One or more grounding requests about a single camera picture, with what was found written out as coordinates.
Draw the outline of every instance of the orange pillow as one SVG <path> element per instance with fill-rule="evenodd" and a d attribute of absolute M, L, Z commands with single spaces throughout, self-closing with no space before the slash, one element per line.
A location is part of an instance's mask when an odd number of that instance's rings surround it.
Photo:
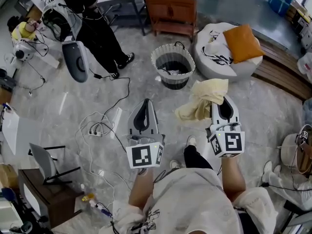
<path fill-rule="evenodd" d="M 232 53 L 234 63 L 265 54 L 248 24 L 224 31 L 223 34 Z"/>

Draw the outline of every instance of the backpack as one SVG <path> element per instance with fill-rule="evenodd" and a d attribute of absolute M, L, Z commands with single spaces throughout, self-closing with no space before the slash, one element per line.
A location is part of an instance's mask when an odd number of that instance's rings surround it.
<path fill-rule="evenodd" d="M 44 7 L 42 22 L 57 40 L 63 42 L 70 34 L 77 39 L 82 27 L 82 14 L 72 11 L 64 0 L 53 0 Z"/>

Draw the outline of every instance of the wooden bench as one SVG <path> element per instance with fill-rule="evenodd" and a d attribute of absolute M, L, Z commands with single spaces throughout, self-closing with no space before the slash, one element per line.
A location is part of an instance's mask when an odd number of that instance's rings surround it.
<path fill-rule="evenodd" d="M 259 40 L 265 52 L 253 77 L 270 83 L 301 100 L 312 97 L 312 84 L 299 72 L 297 60 L 272 44 Z"/>

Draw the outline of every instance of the yellow cloth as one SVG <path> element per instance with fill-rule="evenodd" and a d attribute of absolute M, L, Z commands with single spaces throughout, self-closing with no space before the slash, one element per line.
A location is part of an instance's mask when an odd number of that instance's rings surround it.
<path fill-rule="evenodd" d="M 191 92 L 192 101 L 177 108 L 175 115 L 178 119 L 202 120 L 210 117 L 210 106 L 214 102 L 218 105 L 223 103 L 223 97 L 228 92 L 229 80 L 210 79 L 195 82 Z"/>
<path fill-rule="evenodd" d="M 19 24 L 19 33 L 21 35 L 22 38 L 28 38 L 30 40 L 33 40 L 35 39 L 36 37 L 36 33 L 35 32 L 28 32 L 27 30 L 25 30 L 25 25 L 26 25 L 26 22 L 21 22 Z M 17 31 L 17 28 L 15 28 L 12 32 L 12 37 L 15 39 L 15 40 L 18 40 L 19 39 L 19 35 L 18 33 L 16 32 Z"/>

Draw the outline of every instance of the white sneaker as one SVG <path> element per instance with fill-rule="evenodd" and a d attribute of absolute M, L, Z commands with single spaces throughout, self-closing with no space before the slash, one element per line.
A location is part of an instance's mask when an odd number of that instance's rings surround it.
<path fill-rule="evenodd" d="M 197 146 L 197 140 L 194 135 L 191 135 L 188 137 L 187 142 L 186 142 L 186 147 L 188 147 L 189 145 L 192 145 L 195 147 Z"/>
<path fill-rule="evenodd" d="M 269 182 L 268 174 L 269 172 L 272 171 L 272 161 L 268 161 L 265 163 L 264 168 L 263 168 L 263 175 L 262 175 L 262 182 L 267 183 Z"/>
<path fill-rule="evenodd" d="M 179 161 L 173 159 L 170 161 L 170 169 L 173 169 L 173 168 L 181 168 L 181 164 Z"/>
<path fill-rule="evenodd" d="M 273 172 L 276 174 L 276 175 L 279 175 L 280 172 L 282 170 L 282 166 L 278 165 L 274 168 Z"/>

